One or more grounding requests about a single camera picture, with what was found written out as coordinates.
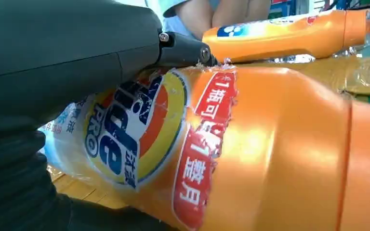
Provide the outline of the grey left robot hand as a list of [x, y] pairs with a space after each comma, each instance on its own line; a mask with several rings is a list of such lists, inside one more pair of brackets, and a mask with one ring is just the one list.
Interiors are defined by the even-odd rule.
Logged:
[[39, 127], [150, 67], [216, 64], [149, 8], [113, 0], [0, 0], [0, 231], [164, 231], [131, 207], [56, 191]]

